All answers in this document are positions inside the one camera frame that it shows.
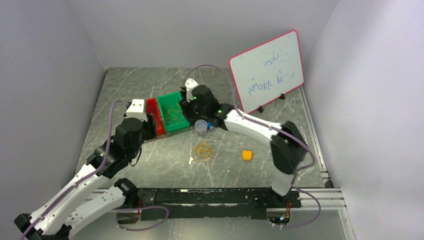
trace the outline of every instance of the green plastic tray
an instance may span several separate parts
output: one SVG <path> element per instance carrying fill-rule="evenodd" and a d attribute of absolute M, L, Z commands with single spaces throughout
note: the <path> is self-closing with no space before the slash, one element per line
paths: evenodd
<path fill-rule="evenodd" d="M 156 97 L 163 126 L 167 133 L 190 126 L 178 104 L 181 99 L 179 91 Z"/>

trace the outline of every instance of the marble surface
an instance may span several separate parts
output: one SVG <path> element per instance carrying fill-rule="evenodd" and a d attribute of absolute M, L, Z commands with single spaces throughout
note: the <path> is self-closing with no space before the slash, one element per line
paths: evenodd
<path fill-rule="evenodd" d="M 293 210 L 289 225 L 309 221 L 314 210 Z M 108 212 L 78 232 L 72 240 L 346 240 L 337 210 L 323 210 L 318 220 L 302 228 L 272 227 L 265 220 L 248 217 L 168 219 L 148 231 L 123 231 L 116 227 L 115 213 Z M 125 225 L 141 229 L 158 221 Z"/>
<path fill-rule="evenodd" d="M 116 99 L 130 102 L 132 99 L 149 99 L 179 91 L 185 68 L 135 68 L 111 67 L 108 69 L 100 95 L 92 115 L 88 134 L 76 167 L 76 171 L 86 162 L 94 149 L 107 138 L 108 115 L 111 103 Z M 220 103 L 231 103 L 231 90 L 226 77 L 218 70 L 201 68 L 190 77 L 205 84 Z M 123 120 L 125 108 L 117 105 L 113 116 L 113 130 Z M 286 95 L 285 100 L 276 100 L 264 107 L 255 117 L 277 123 L 294 122 L 312 152 L 316 152 L 312 130 L 302 101 L 299 88 Z M 208 161 L 197 159 L 194 147 L 208 143 L 214 154 Z M 242 160 L 242 149 L 253 150 L 251 161 Z M 307 155 L 301 165 L 312 161 Z M 302 171 L 296 185 L 303 188 L 321 188 L 320 163 Z M 142 155 L 136 166 L 121 170 L 112 181 L 103 187 L 108 188 L 116 179 L 128 178 L 140 188 L 228 188 L 228 187 L 269 187 L 276 168 L 271 148 L 243 134 L 222 129 L 209 131 L 204 136 L 188 127 L 167 133 L 142 146 Z"/>

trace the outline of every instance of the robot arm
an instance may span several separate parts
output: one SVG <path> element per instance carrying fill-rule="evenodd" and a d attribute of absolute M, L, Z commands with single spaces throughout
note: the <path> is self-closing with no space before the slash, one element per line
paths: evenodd
<path fill-rule="evenodd" d="M 49 202 L 31 215 L 22 213 L 15 219 L 15 224 L 22 232 L 31 224 L 34 224 L 37 219 L 40 219 L 26 235 L 28 239 L 32 236 L 34 239 L 43 239 L 46 236 L 55 236 L 54 239 L 68 239 L 107 211 L 122 206 L 125 201 L 131 200 L 131 203 L 134 202 L 135 198 L 128 194 L 128 190 L 133 191 L 137 188 L 129 180 L 121 179 L 107 191 L 107 196 L 93 199 L 78 207 L 93 191 L 103 186 L 117 172 L 125 168 L 141 151 L 141 146 L 145 140 L 156 137 L 155 122 L 153 116 L 145 113 L 144 100 L 133 100 L 124 116 L 122 123 L 115 129 L 106 164 L 97 174 L 77 184 L 78 180 L 92 173 L 102 164 L 106 142 L 95 149 L 75 177 Z M 42 216 L 42 213 L 63 192 L 68 191 L 70 191 L 69 194 L 54 205 L 46 215 Z"/>
<path fill-rule="evenodd" d="M 182 100 L 179 105 L 191 125 L 201 119 L 210 122 L 216 128 L 235 131 L 257 139 L 262 143 L 269 143 L 273 162 L 277 168 L 272 189 L 281 196 L 286 195 L 291 188 L 293 174 L 298 164 L 303 160 L 306 150 L 290 138 L 273 130 L 271 126 L 288 132 L 305 143 L 293 122 L 287 121 L 284 124 L 269 122 L 239 110 L 242 114 L 240 116 L 232 105 L 220 104 L 208 87 L 199 85 L 191 78 L 185 81 L 180 94 Z M 245 117 L 269 127 L 256 124 L 245 119 Z"/>

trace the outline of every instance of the gray marble floor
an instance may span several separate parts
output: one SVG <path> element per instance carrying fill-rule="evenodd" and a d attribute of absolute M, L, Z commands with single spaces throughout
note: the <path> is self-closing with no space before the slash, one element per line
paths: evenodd
<path fill-rule="evenodd" d="M 107 71 L 88 134 L 76 167 L 82 167 L 93 150 L 107 137 L 108 115 L 116 99 L 149 99 L 179 91 L 185 68 L 135 68 L 111 67 Z M 191 77 L 208 86 L 220 103 L 231 103 L 228 80 L 218 70 L 202 68 Z M 118 105 L 114 111 L 113 129 L 123 120 L 125 108 Z M 306 144 L 316 152 L 312 130 L 299 88 L 264 107 L 264 112 L 254 112 L 255 117 L 284 123 L 294 122 L 303 134 Z M 199 162 L 194 147 L 207 142 L 214 155 L 211 160 Z M 253 150 L 251 161 L 242 160 L 242 149 Z M 307 155 L 302 165 L 310 163 Z M 193 127 L 167 133 L 143 144 L 142 155 L 136 166 L 120 171 L 114 179 L 128 178 L 140 188 L 211 188 L 211 187 L 268 187 L 275 174 L 269 145 L 237 132 L 215 129 L 204 136 Z M 320 163 L 299 174 L 295 183 L 299 187 L 323 187 Z"/>

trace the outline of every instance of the cable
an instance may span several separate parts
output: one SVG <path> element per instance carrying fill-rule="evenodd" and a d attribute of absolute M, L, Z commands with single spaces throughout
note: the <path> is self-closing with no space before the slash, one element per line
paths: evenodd
<path fill-rule="evenodd" d="M 151 210 L 151 209 L 163 209 L 166 211 L 166 216 L 164 219 L 162 219 L 162 221 L 156 223 L 155 225 L 149 226 L 149 227 L 145 227 L 145 228 L 140 228 L 140 229 L 134 229 L 134 228 L 127 228 L 122 226 L 119 221 L 118 221 L 118 214 L 116 214 L 116 226 L 122 230 L 125 231 L 131 231 L 131 232 L 141 232 L 141 231 L 146 231 L 146 230 L 150 230 L 152 228 L 156 228 L 157 226 L 163 224 L 169 217 L 170 215 L 170 211 L 168 210 L 168 208 L 164 207 L 164 206 L 145 206 L 145 207 L 140 207 L 140 208 L 129 208 L 129 209 L 114 209 L 114 211 L 117 212 L 121 212 L 121 213 L 128 213 L 128 212 L 134 212 L 134 211 L 145 211 L 145 210 Z"/>
<path fill-rule="evenodd" d="M 40 217 L 38 217 L 36 220 L 34 220 L 33 223 L 31 223 L 26 230 L 23 232 L 23 234 L 20 236 L 20 240 L 24 240 L 26 235 L 30 232 L 30 230 L 38 224 L 39 221 L 44 219 L 44 216 L 47 215 L 54 207 L 56 207 L 74 188 L 76 188 L 80 183 L 82 183 L 83 181 L 87 180 L 88 178 L 90 178 L 91 176 L 97 174 L 98 172 L 100 172 L 103 167 L 106 165 L 106 162 L 108 160 L 108 156 L 109 156 L 109 149 L 111 148 L 111 139 L 112 139 L 112 118 L 114 115 L 114 109 L 115 109 L 115 105 L 117 103 L 122 103 L 122 100 L 115 100 L 112 102 L 112 105 L 110 106 L 110 111 L 109 111 L 109 126 L 108 126 L 108 132 L 107 132 L 107 140 L 106 140 L 106 149 L 104 151 L 104 157 L 103 157 L 103 161 L 101 162 L 100 166 L 98 166 L 98 168 L 92 172 L 90 172 L 89 174 L 87 174 L 86 176 L 82 177 L 80 180 L 76 181 L 75 184 L 73 184 L 72 186 L 68 187 L 67 189 L 65 189 L 65 191 L 63 191 L 41 214 Z"/>
<path fill-rule="evenodd" d="M 138 152 L 138 157 L 137 157 L 137 160 L 135 160 L 135 163 L 134 164 L 131 164 L 131 162 L 129 162 L 129 165 L 131 166 L 131 167 L 134 167 L 138 162 L 139 162 L 139 160 L 140 160 L 140 156 L 142 155 L 142 148 L 140 147 L 140 151 Z"/>
<path fill-rule="evenodd" d="M 134 219 L 134 220 L 137 220 L 137 221 L 140 219 L 140 217 L 138 217 L 138 216 L 131 216 L 131 215 L 128 215 L 128 214 L 125 214 L 125 213 L 122 213 L 122 212 L 120 212 L 120 214 L 122 216 L 129 218 L 129 219 Z"/>
<path fill-rule="evenodd" d="M 198 69 L 198 68 L 200 68 L 200 67 L 212 67 L 212 68 L 216 68 L 216 69 L 218 69 L 219 71 L 221 71 L 221 72 L 222 72 L 222 74 L 223 74 L 224 76 L 226 76 L 226 78 L 228 79 L 229 85 L 231 86 L 231 93 L 232 93 L 232 105 L 234 106 L 235 111 L 237 112 L 237 114 L 238 114 L 238 115 L 240 115 L 240 117 L 242 117 L 243 119 L 249 120 L 249 121 L 251 121 L 252 123 L 259 124 L 259 125 L 261 125 L 261 126 L 263 126 L 263 127 L 271 128 L 272 130 L 277 131 L 277 132 L 279 132 L 279 133 L 281 133 L 281 134 L 283 134 L 283 135 L 285 135 L 285 136 L 289 137 L 290 139 L 292 139 L 293 141 L 295 141 L 297 144 L 299 144 L 300 146 L 302 146 L 302 148 L 304 148 L 304 149 L 307 151 L 307 153 L 311 156 L 311 158 L 312 158 L 312 162 L 311 162 L 310 164 L 307 164 L 307 165 L 305 165 L 305 166 L 301 166 L 301 167 L 297 168 L 297 169 L 294 171 L 293 179 L 291 180 L 291 186 L 292 186 L 292 188 L 294 188 L 294 189 L 298 190 L 299 192 L 302 192 L 302 193 L 304 193 L 304 194 L 307 194 L 307 195 L 309 195 L 311 198 L 313 198 L 313 199 L 316 201 L 316 203 L 318 204 L 318 213 L 317 213 L 317 214 L 316 214 L 316 216 L 315 216 L 314 218 L 312 218 L 311 220 L 309 220 L 309 221 L 307 221 L 307 222 L 305 222 L 305 223 L 301 223 L 301 224 L 297 224 L 297 225 L 289 226 L 289 228 L 298 228 L 298 227 L 303 227 L 303 226 L 308 225 L 308 224 L 312 223 L 313 221 L 315 221 L 315 220 L 316 220 L 316 219 L 320 216 L 320 214 L 321 214 L 321 205 L 320 205 L 320 202 L 318 201 L 318 199 L 317 199 L 316 197 L 312 196 L 312 194 L 310 194 L 309 192 L 306 192 L 306 191 L 304 191 L 304 190 L 301 190 L 300 188 L 298 188 L 298 187 L 296 187 L 296 186 L 294 186 L 294 185 L 293 185 L 293 184 L 295 183 L 295 180 L 296 180 L 296 178 L 297 178 L 297 176 L 298 176 L 298 174 L 299 174 L 299 171 L 300 171 L 300 170 L 310 168 L 310 167 L 314 166 L 314 165 L 315 165 L 315 163 L 317 162 L 317 159 L 315 158 L 315 156 L 314 156 L 314 154 L 312 153 L 312 151 L 309 149 L 309 147 L 308 147 L 306 144 L 304 144 L 301 140 L 299 140 L 297 137 L 293 136 L 292 134 L 290 134 L 290 133 L 288 133 L 288 132 L 286 132 L 286 131 L 283 131 L 283 130 L 281 130 L 281 129 L 278 129 L 278 128 L 274 127 L 274 126 L 268 126 L 268 125 L 266 125 L 265 123 L 262 123 L 262 122 L 260 122 L 260 121 L 258 121 L 258 120 L 255 120 L 255 119 L 252 119 L 252 118 L 250 118 L 250 117 L 248 117 L 248 116 L 243 115 L 243 113 L 242 113 L 242 112 L 239 110 L 239 108 L 237 107 L 237 103 L 236 103 L 236 90 L 235 90 L 235 87 L 233 86 L 233 83 L 232 83 L 232 81 L 231 81 L 231 78 L 230 78 L 230 77 L 228 76 L 228 74 L 226 74 L 226 73 L 224 72 L 224 70 L 222 70 L 222 68 L 220 68 L 219 66 L 210 65 L 210 64 L 202 64 L 202 65 L 198 65 L 198 66 L 193 67 L 193 68 L 192 68 L 192 69 L 188 72 L 188 74 L 186 74 L 186 75 L 185 75 L 185 77 L 184 77 L 184 79 L 183 79 L 183 83 L 182 83 L 182 85 L 183 85 L 183 86 L 184 86 L 184 85 L 185 85 L 185 83 L 186 83 L 186 80 L 187 80 L 187 78 L 188 78 L 187 76 L 189 76 L 189 75 L 190 75 L 190 74 L 191 74 L 194 70 L 196 70 L 196 69 Z"/>

